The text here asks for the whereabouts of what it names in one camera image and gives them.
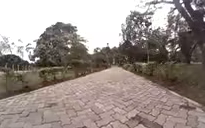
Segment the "bush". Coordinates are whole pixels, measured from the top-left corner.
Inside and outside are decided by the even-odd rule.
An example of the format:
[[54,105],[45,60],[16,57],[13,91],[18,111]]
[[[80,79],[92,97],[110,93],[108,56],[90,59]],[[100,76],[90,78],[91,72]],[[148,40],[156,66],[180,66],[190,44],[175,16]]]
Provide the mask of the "bush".
[[123,65],[123,68],[124,68],[125,70],[131,71],[131,72],[134,71],[134,65],[133,65],[133,64],[124,64],[124,65]]
[[157,67],[157,63],[155,62],[146,63],[142,66],[142,73],[152,76],[156,67]]
[[205,89],[205,70],[199,64],[134,63],[125,64],[123,68],[134,73],[154,76],[163,81]]

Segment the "paved walkway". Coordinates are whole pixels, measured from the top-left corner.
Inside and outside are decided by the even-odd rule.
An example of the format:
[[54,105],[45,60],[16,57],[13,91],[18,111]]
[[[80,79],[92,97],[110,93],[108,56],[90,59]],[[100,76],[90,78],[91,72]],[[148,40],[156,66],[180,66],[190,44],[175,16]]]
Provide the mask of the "paved walkway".
[[205,109],[121,68],[0,100],[0,128],[205,128]]

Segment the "sky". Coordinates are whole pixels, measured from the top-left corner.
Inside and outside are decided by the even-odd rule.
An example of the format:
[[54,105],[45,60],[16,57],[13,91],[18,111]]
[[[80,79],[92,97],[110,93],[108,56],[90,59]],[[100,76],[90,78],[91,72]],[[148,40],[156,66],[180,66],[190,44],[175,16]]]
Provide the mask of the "sky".
[[[0,34],[35,46],[33,41],[47,27],[56,22],[71,23],[92,52],[107,43],[118,46],[121,24],[139,4],[139,0],[0,0]],[[158,12],[157,25],[163,23],[164,13],[167,10]]]

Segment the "grass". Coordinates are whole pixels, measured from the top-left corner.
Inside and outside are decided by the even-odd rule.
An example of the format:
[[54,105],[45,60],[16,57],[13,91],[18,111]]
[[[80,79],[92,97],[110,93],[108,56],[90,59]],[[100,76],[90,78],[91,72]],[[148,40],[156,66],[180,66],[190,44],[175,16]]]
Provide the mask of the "grass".
[[[17,82],[15,80],[10,80],[10,82],[7,84],[7,88],[10,90],[10,94],[6,91],[6,78],[5,75],[0,76],[0,99],[4,97],[8,97],[10,95],[14,94],[19,94],[22,92],[22,89],[24,86],[28,86],[30,90],[35,90],[41,87],[44,87],[44,82],[43,79],[39,77],[39,73],[37,71],[32,71],[32,72],[26,72],[23,74],[24,76],[24,83],[22,82]],[[75,73],[71,70],[67,71],[64,76],[62,73],[57,73],[56,78],[58,79],[57,81],[52,82],[53,77],[50,76],[50,80],[48,81],[47,85],[55,84],[58,82],[62,82],[65,80],[73,79],[75,78]]]

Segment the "distant tree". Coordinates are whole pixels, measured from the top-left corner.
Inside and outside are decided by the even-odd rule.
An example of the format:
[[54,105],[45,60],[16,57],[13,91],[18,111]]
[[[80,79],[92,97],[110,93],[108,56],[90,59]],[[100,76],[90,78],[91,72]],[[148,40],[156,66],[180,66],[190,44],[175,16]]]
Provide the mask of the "distant tree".
[[25,61],[19,56],[14,54],[7,54],[7,55],[0,56],[1,67],[7,66],[7,68],[11,68],[11,69],[14,68],[15,70],[17,70],[19,66],[20,70],[24,70],[24,66],[28,66],[28,65],[29,65],[28,61]]
[[77,27],[57,22],[37,40],[34,58],[39,58],[40,66],[65,65],[71,45],[82,41],[85,40],[77,34]]

